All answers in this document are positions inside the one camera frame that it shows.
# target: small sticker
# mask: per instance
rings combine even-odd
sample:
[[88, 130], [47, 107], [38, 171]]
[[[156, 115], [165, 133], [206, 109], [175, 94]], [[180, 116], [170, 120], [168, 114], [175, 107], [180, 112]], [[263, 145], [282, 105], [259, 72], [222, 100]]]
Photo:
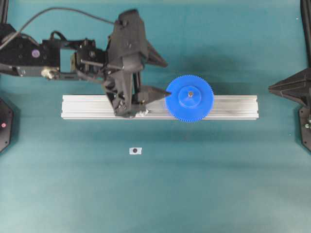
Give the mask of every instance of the small sticker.
[[141, 154], [142, 148], [141, 147], [132, 147], [130, 148], [130, 154]]

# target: black cable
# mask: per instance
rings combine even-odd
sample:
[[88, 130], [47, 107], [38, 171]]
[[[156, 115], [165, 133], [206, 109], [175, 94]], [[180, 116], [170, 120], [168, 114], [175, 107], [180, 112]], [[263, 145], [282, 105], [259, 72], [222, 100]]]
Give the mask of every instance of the black cable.
[[308, 66], [311, 67], [311, 8], [310, 8], [310, 0], [301, 0], [300, 8], [301, 8], [301, 18], [303, 24], [303, 30], [305, 34], [306, 40], [306, 49], [307, 49], [307, 57], [308, 57]]
[[32, 16], [17, 32], [15, 32], [11, 37], [9, 37], [1, 46], [0, 46], [0, 50], [3, 49], [8, 43], [10, 43], [15, 37], [17, 37], [35, 18], [37, 18], [38, 16], [46, 13], [47, 11], [52, 11], [52, 10], [64, 10], [64, 11], [73, 11], [73, 12], [78, 12], [80, 14], [83, 14], [85, 16], [97, 19], [99, 21], [105, 22], [105, 23], [109, 23], [109, 24], [114, 24], [114, 22], [109, 21], [107, 19], [98, 17], [98, 16], [94, 16], [91, 15], [85, 11], [80, 11], [74, 8], [69, 8], [69, 7], [50, 7], [47, 8], [43, 11], [38, 12], [37, 14], [35, 14], [34, 16]]

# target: wire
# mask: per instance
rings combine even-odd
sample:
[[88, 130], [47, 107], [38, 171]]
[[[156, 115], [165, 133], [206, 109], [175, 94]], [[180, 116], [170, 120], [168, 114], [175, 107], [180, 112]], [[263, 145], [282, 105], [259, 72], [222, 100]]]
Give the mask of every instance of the wire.
[[52, 11], [52, 10], [64, 10], [64, 11], [73, 11], [73, 12], [78, 12], [82, 15], [91, 17], [93, 19], [97, 19], [99, 21], [105, 22], [105, 23], [109, 23], [109, 24], [114, 24], [114, 22], [109, 21], [107, 19], [98, 17], [98, 16], [94, 16], [91, 15], [85, 11], [80, 11], [74, 8], [69, 8], [69, 7], [50, 7], [47, 8], [43, 11], [38, 12], [37, 14], [35, 14], [34, 16], [32, 16], [17, 32], [15, 32], [11, 37], [9, 37], [1, 46], [0, 46], [0, 50], [3, 49], [8, 43], [10, 43], [15, 37], [17, 37], [35, 18], [37, 18], [38, 16], [48, 12], [48, 11]]

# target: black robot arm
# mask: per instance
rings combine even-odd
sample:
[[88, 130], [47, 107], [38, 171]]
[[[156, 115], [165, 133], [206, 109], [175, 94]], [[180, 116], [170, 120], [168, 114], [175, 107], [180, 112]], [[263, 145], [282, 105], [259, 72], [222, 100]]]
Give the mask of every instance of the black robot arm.
[[[106, 50], [97, 48], [94, 40], [67, 40], [57, 31], [39, 44], [31, 36], [17, 33], [10, 24], [1, 23], [0, 73], [99, 83], [116, 116], [134, 117], [146, 111], [146, 104], [170, 94], [141, 83], [145, 64], [166, 67], [167, 63], [146, 39], [144, 23], [137, 10], [123, 12], [111, 23], [114, 29]], [[61, 49], [74, 51], [70, 72], [60, 70]]]

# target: gear teeth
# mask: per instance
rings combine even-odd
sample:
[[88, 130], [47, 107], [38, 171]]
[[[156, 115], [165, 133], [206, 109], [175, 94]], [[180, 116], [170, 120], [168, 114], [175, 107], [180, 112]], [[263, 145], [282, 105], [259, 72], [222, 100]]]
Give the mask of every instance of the gear teeth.
[[[173, 83], [174, 83], [177, 79], [179, 79], [179, 78], [181, 78], [181, 77], [183, 77], [183, 76], [192, 76], [192, 77], [196, 77], [196, 78], [198, 78], [198, 79], [204, 81], [204, 82], [206, 83], [206, 85], [210, 88], [209, 91], [211, 91], [212, 96], [214, 96], [214, 91], [213, 91], [212, 87], [209, 85], [208, 82], [206, 82], [204, 79], [202, 79], [201, 77], [199, 77], [199, 76], [197, 76], [197, 75], [191, 75], [191, 74], [181, 75], [181, 76], [178, 76], [177, 78], [173, 79], [173, 80], [169, 83], [169, 85], [168, 85], [168, 87], [167, 87], [167, 90], [169, 90], [170, 87], [171, 87], [172, 85], [175, 85], [175, 84], [173, 84]], [[200, 121], [200, 120], [204, 119], [204, 118], [209, 114], [209, 112], [207, 112], [207, 114], [206, 114], [205, 116], [200, 116], [200, 117], [194, 118], [194, 119], [186, 119], [186, 118], [183, 118], [183, 117], [180, 117], [180, 116], [176, 116], [176, 114], [174, 114], [174, 113], [172, 112], [171, 107], [167, 104], [167, 102], [166, 102], [166, 108], [167, 108], [167, 110], [169, 111], [169, 113], [170, 113], [172, 116], [174, 116], [174, 117], [177, 118], [178, 120], [180, 120], [180, 121], [182, 121], [182, 122], [185, 122], [185, 123], [194, 123], [194, 122]]]

